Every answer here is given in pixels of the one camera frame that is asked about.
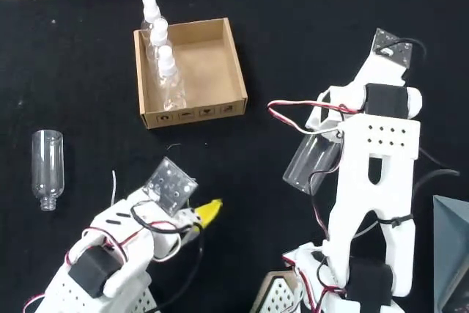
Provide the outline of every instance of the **plastic bottle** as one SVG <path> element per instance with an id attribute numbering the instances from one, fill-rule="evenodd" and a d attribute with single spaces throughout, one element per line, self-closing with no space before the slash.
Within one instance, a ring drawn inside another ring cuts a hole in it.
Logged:
<path id="1" fill-rule="evenodd" d="M 164 18 L 159 18 L 153 23 L 153 28 L 149 36 L 149 46 L 147 47 L 147 59 L 150 68 L 152 66 L 154 68 L 158 67 L 158 49 L 163 45 L 172 47 L 168 39 L 168 21 Z"/>
<path id="2" fill-rule="evenodd" d="M 326 173 L 321 172 L 311 178 L 310 190 L 309 178 L 311 173 L 329 170 L 337 159 L 340 149 L 339 143 L 329 141 L 321 135 L 304 136 L 284 173 L 284 181 L 305 194 L 314 196 L 321 186 Z"/>
<path id="3" fill-rule="evenodd" d="M 56 209 L 64 182 L 64 137 L 59 131 L 40 130 L 32 135 L 32 192 L 41 210 Z"/>
<path id="4" fill-rule="evenodd" d="M 163 45 L 158 50 L 158 86 L 163 100 L 164 110 L 185 108 L 184 82 L 174 60 L 173 50 Z"/>
<path id="5" fill-rule="evenodd" d="M 149 32 L 153 28 L 153 23 L 161 18 L 159 6 L 156 0 L 141 0 L 144 3 L 144 19 L 141 22 L 145 45 L 149 45 Z"/>

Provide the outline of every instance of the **open cardboard tray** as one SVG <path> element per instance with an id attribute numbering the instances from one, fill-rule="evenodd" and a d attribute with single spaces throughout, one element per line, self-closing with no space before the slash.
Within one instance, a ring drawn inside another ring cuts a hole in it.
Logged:
<path id="1" fill-rule="evenodd" d="M 148 129 L 244 114 L 248 95 L 228 18 L 170 25 L 187 101 L 180 110 L 164 111 L 142 33 L 133 34 L 140 115 Z"/>

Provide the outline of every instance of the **gray triangular object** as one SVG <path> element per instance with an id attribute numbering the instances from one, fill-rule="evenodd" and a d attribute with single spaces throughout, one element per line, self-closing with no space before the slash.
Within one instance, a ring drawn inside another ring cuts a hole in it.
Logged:
<path id="1" fill-rule="evenodd" d="M 469 222 L 469 202 L 459 201 L 458 199 L 451 199 L 443 196 L 434 196 L 433 203 L 439 201 L 447 208 L 451 209 L 453 213 L 461 219 Z"/>
<path id="2" fill-rule="evenodd" d="M 435 313 L 441 313 L 455 277 L 468 261 L 469 203 L 434 196 L 433 239 Z"/>

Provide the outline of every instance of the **white bottle cap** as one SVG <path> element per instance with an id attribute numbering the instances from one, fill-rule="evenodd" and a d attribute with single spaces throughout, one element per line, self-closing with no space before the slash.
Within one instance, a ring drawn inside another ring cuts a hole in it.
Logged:
<path id="1" fill-rule="evenodd" d="M 160 8 L 156 0 L 141 0 L 144 3 L 144 18 L 148 23 L 154 23 L 161 17 Z"/>
<path id="2" fill-rule="evenodd" d="M 153 23 L 149 41 L 155 47 L 161 47 L 168 42 L 168 21 L 164 18 L 159 18 Z"/>
<path id="3" fill-rule="evenodd" d="M 173 50 L 169 45 L 163 45 L 158 50 L 158 69 L 161 76 L 172 76 L 177 72 Z"/>

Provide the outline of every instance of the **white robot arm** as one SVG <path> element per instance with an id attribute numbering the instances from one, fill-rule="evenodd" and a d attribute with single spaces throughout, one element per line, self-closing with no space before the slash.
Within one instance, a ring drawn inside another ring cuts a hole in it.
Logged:
<path id="1" fill-rule="evenodd" d="M 336 203 L 328 229 L 322 225 L 326 239 L 321 247 L 307 243 L 284 255 L 306 291 L 305 305 L 314 313 L 403 312 L 391 296 L 406 296 L 413 277 L 411 200 L 420 122 L 411 119 L 421 110 L 422 97 L 417 89 L 404 87 L 402 76 L 415 42 L 378 29 L 355 79 L 346 86 L 331 86 L 316 102 L 341 108 L 324 116 L 324 108 L 315 106 L 306 123 L 308 129 L 341 144 Z M 378 181 L 369 179 L 373 158 L 381 165 Z M 308 172 L 313 173 L 307 190 L 298 181 L 290 183 L 310 193 L 314 173 L 327 171 Z M 350 258 L 350 243 L 370 211 L 376 212 L 385 237 L 385 263 Z M 284 312 L 297 309 L 292 305 Z"/>
<path id="2" fill-rule="evenodd" d="M 156 312 L 146 272 L 171 259 L 216 216 L 221 201 L 179 210 L 196 182 L 164 158 L 147 184 L 97 215 L 67 252 L 36 313 Z"/>

